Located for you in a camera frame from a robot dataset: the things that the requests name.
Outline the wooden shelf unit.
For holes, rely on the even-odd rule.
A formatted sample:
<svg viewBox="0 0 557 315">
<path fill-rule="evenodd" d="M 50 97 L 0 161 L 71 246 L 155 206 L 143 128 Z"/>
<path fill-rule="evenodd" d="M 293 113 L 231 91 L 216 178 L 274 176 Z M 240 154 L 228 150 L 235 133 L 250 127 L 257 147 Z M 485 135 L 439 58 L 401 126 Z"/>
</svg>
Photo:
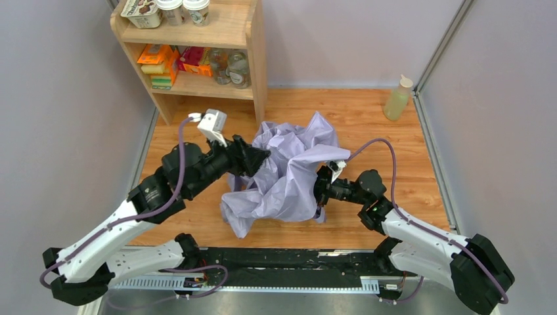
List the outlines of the wooden shelf unit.
<svg viewBox="0 0 557 315">
<path fill-rule="evenodd" d="M 207 26 L 195 26 L 190 18 L 172 26 L 162 16 L 156 28 L 138 28 L 125 17 L 132 4 L 119 1 L 110 26 L 167 124 L 188 96 L 252 100 L 255 120 L 264 120 L 268 84 L 261 1 L 211 1 Z M 246 53 L 250 85 L 218 84 L 208 60 L 211 48 Z"/>
</svg>

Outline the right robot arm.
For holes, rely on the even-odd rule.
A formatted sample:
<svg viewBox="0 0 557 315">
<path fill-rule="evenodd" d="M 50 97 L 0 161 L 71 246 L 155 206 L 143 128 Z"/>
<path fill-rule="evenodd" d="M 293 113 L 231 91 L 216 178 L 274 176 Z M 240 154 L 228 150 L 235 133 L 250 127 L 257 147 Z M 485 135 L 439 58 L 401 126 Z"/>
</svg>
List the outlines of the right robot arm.
<svg viewBox="0 0 557 315">
<path fill-rule="evenodd" d="M 376 248 L 389 266 L 433 280 L 455 293 L 477 314 L 490 314 L 509 302 L 515 276 L 493 242 L 484 235 L 462 236 L 428 224 L 394 204 L 378 171 L 356 180 L 337 178 L 327 166 L 317 171 L 313 193 L 319 206 L 329 200 L 361 206 L 363 225 L 385 236 Z"/>
</svg>

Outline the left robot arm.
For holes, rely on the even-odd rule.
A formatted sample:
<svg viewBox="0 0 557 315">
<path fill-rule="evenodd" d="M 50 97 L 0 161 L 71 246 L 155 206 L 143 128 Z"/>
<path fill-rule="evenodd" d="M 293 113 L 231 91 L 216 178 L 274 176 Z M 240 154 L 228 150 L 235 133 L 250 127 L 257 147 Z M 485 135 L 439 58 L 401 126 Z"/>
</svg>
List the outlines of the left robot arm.
<svg viewBox="0 0 557 315">
<path fill-rule="evenodd" d="M 200 249 L 190 234 L 178 234 L 162 245 L 123 254 L 121 248 L 143 232 L 182 211 L 186 201 L 230 173 L 254 175 L 270 156 L 235 135 L 211 141 L 208 152 L 180 141 L 162 158 L 156 172 L 134 187 L 120 206 L 80 241 L 43 252 L 46 271 L 56 274 L 43 282 L 56 300 L 81 306 L 102 297 L 111 285 L 154 271 L 199 272 Z"/>
</svg>

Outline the white yogurt cup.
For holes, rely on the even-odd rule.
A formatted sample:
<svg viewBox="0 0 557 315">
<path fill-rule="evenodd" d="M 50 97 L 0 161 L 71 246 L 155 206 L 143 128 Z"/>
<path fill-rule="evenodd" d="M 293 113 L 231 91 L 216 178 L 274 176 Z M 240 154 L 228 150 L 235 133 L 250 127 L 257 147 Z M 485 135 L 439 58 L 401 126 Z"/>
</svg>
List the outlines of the white yogurt cup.
<svg viewBox="0 0 557 315">
<path fill-rule="evenodd" d="M 169 25 L 180 26 L 184 23 L 182 0 L 156 0 L 156 4 L 162 10 Z"/>
</svg>

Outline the white lidded cup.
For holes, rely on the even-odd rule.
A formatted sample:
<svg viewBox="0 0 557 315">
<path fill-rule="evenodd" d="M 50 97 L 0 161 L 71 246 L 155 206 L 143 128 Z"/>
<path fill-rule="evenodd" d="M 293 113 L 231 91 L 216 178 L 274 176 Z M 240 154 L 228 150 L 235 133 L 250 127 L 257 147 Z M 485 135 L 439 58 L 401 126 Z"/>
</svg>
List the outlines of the white lidded cup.
<svg viewBox="0 0 557 315">
<path fill-rule="evenodd" d="M 210 23 L 209 5 L 210 0 L 183 0 L 183 7 L 195 26 L 207 26 Z"/>
</svg>

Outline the clear glass jar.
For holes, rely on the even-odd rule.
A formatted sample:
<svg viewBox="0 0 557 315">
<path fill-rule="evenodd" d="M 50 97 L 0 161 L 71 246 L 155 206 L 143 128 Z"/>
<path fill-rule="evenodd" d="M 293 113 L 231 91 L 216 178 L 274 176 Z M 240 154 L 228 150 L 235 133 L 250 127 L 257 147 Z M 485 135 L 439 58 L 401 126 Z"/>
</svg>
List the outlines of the clear glass jar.
<svg viewBox="0 0 557 315">
<path fill-rule="evenodd" d="M 209 61 L 214 81 L 219 85 L 231 82 L 228 74 L 228 52 L 226 49 L 212 47 L 209 50 Z"/>
</svg>

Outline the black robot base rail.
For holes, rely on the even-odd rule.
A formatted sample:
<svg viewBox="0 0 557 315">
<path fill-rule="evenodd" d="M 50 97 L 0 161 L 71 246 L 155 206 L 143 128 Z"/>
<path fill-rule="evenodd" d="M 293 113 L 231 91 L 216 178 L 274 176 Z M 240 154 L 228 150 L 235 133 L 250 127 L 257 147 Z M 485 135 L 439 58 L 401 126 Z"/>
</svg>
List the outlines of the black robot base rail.
<svg viewBox="0 0 557 315">
<path fill-rule="evenodd" d="M 226 267 L 228 287 L 355 288 L 361 277 L 392 277 L 400 282 L 405 272 L 373 251 L 333 249 L 278 249 L 207 247 L 183 268 L 209 266 L 210 285 L 218 284 Z"/>
</svg>

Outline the chocolate yogurt tub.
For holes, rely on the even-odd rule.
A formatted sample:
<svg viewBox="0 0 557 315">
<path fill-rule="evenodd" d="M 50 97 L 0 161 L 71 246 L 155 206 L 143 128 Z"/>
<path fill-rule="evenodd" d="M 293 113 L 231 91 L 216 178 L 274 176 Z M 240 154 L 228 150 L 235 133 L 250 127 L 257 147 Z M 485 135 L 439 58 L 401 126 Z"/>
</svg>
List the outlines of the chocolate yogurt tub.
<svg viewBox="0 0 557 315">
<path fill-rule="evenodd" d="M 157 28 L 162 23 L 162 12 L 154 0 L 127 0 L 120 13 L 136 28 Z"/>
</svg>

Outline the lavender folding umbrella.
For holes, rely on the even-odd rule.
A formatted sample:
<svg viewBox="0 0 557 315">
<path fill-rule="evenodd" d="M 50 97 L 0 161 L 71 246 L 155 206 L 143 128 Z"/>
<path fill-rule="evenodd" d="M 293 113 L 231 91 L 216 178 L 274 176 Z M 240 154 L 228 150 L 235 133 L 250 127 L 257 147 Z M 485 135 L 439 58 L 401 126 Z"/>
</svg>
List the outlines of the lavender folding umbrella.
<svg viewBox="0 0 557 315">
<path fill-rule="evenodd" d="M 347 160 L 334 126 L 315 112 L 307 126 L 264 121 L 252 146 L 270 151 L 253 176 L 229 177 L 231 191 L 221 197 L 220 210 L 235 236 L 245 238 L 258 219 L 302 222 L 326 220 L 313 188 L 322 162 Z"/>
</svg>

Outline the labelled glass jar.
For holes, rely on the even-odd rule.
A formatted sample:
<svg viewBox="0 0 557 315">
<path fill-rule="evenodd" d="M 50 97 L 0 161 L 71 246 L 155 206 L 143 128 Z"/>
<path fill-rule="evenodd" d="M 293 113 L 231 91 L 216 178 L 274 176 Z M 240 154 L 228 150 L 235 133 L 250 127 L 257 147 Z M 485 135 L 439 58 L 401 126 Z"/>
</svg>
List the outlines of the labelled glass jar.
<svg viewBox="0 0 557 315">
<path fill-rule="evenodd" d="M 237 89 L 248 88 L 250 86 L 250 69 L 247 54 L 239 49 L 230 50 L 227 62 L 232 84 Z"/>
</svg>

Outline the green liquid squeeze bottle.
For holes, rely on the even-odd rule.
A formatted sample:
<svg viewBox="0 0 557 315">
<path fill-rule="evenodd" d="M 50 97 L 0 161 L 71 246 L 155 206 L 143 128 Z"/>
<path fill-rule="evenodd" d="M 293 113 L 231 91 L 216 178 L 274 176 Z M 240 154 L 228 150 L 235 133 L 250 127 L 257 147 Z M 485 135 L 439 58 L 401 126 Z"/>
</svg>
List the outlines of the green liquid squeeze bottle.
<svg viewBox="0 0 557 315">
<path fill-rule="evenodd" d="M 385 117 L 391 121 L 396 121 L 401 117 L 403 110 L 408 104 L 414 85 L 413 81 L 403 74 L 400 77 L 398 86 L 392 90 L 383 107 Z"/>
</svg>

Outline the orange snack box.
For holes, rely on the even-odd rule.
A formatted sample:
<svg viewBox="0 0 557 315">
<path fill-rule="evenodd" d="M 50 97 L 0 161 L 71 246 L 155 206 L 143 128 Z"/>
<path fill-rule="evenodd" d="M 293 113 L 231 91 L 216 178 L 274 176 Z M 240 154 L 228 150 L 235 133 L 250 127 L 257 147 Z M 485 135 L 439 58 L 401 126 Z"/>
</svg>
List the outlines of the orange snack box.
<svg viewBox="0 0 557 315">
<path fill-rule="evenodd" d="M 164 44 L 147 44 L 140 57 L 138 64 L 161 64 L 173 56 L 173 48 Z"/>
</svg>

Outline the yellow green sponge stack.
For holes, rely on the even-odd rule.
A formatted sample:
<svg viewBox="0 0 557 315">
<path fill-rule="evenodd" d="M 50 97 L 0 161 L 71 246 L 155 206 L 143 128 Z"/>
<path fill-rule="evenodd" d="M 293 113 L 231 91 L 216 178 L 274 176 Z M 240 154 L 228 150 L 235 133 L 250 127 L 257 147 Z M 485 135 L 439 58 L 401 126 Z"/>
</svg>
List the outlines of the yellow green sponge stack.
<svg viewBox="0 0 557 315">
<path fill-rule="evenodd" d="M 149 76 L 153 89 L 170 90 L 177 78 L 178 66 L 176 62 L 141 64 L 141 71 Z"/>
</svg>

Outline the red snack package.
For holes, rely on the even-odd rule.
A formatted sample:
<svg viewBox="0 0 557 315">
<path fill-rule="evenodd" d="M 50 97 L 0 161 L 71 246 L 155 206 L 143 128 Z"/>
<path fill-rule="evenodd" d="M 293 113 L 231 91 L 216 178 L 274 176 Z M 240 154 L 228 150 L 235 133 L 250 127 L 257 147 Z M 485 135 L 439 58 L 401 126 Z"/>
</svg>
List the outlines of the red snack package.
<svg viewBox="0 0 557 315">
<path fill-rule="evenodd" d="M 212 69 L 209 61 L 209 50 L 209 47 L 186 47 L 177 61 L 179 70 L 190 74 L 211 77 Z"/>
</svg>

